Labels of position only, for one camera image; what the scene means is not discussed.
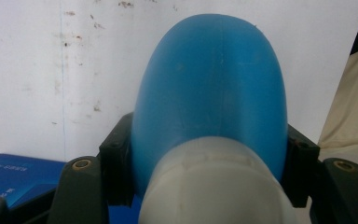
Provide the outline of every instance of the white wall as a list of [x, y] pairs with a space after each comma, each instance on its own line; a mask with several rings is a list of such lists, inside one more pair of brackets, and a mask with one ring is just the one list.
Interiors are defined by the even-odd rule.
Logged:
[[133, 110], [158, 41], [200, 13], [236, 16], [266, 35], [282, 67], [289, 122], [317, 142], [358, 29], [358, 1], [7, 0], [0, 1], [0, 153], [96, 155]]

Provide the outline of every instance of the white plastic part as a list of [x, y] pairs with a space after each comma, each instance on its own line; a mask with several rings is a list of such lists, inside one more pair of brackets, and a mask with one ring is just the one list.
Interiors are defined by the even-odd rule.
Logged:
[[296, 215], [251, 149], [223, 137], [202, 137], [174, 148], [158, 163], [139, 223], [290, 224]]

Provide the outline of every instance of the beige fabric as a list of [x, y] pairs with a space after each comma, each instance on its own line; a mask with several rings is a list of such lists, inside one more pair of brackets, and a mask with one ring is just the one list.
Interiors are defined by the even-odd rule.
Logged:
[[347, 62], [322, 130], [321, 148], [358, 145], [358, 52]]

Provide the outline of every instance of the rounded blue object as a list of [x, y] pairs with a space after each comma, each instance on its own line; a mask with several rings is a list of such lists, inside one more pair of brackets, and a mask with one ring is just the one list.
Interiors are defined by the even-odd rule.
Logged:
[[197, 15], [159, 42], [132, 122], [136, 193], [144, 197], [167, 151], [202, 136], [244, 143], [281, 179], [287, 141], [281, 69], [267, 39], [247, 21]]

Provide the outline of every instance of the blue container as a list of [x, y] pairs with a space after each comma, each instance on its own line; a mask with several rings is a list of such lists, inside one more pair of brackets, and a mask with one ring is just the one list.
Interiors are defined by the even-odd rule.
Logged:
[[193, 16], [159, 42], [133, 117], [136, 193], [143, 198], [167, 151], [202, 136], [244, 143], [281, 179], [287, 141], [281, 69], [267, 39], [247, 21]]

